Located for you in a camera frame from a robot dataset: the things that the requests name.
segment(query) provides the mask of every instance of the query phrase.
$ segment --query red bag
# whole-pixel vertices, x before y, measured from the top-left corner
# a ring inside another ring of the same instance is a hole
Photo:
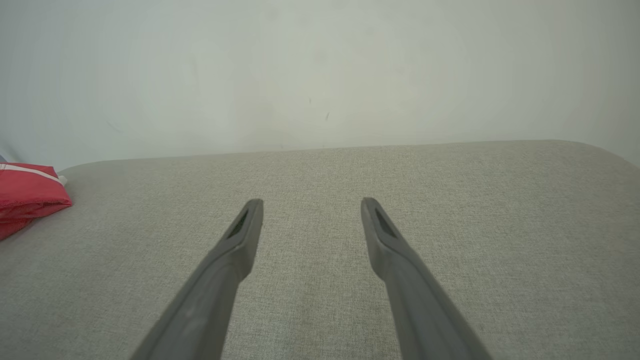
[[[0,163],[0,240],[71,205],[52,167]]]

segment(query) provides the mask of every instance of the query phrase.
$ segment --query beige fabric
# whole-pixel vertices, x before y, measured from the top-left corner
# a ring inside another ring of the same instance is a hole
[[[640,169],[581,143],[91,163],[0,242],[3,359],[127,359],[244,202],[264,199],[226,359],[397,359],[377,198],[497,359],[640,358]]]

